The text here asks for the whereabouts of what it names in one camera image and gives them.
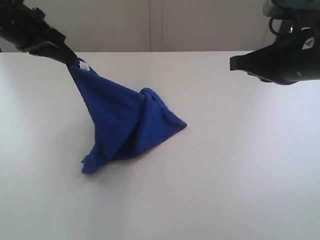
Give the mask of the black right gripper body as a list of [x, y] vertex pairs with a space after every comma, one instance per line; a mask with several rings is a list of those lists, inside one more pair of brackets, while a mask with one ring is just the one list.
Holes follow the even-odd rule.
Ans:
[[272, 70], [279, 85], [320, 79], [320, 37], [307, 28], [275, 41], [263, 49], [274, 49]]

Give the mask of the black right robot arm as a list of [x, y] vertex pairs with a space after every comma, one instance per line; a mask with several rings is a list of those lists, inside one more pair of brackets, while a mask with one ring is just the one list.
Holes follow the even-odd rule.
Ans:
[[292, 85], [320, 78], [320, 2], [318, 0], [267, 0], [274, 43], [229, 59], [231, 71], [243, 71], [265, 83]]

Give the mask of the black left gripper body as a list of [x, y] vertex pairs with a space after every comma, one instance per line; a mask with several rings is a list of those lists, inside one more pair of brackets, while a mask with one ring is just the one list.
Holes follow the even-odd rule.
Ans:
[[27, 7], [23, 0], [2, 0], [0, 37], [20, 52], [31, 52], [46, 46], [63, 46], [66, 37], [47, 24], [45, 16], [41, 9]]

